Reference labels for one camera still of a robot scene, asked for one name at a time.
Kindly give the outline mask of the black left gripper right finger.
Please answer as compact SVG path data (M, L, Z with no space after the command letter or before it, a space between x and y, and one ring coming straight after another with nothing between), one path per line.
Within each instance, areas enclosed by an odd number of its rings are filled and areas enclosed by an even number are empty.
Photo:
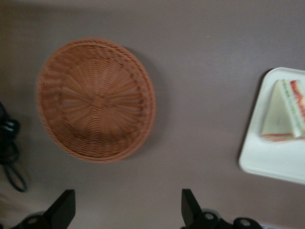
M181 213L185 229L261 229L262 226L250 218L236 218L226 222L212 211L203 211L190 189L182 190Z

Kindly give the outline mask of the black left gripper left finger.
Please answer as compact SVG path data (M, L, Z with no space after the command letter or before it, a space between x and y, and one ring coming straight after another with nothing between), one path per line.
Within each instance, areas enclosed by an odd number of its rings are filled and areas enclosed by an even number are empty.
M76 213L75 190L65 190L42 214L30 215L15 229L67 229Z

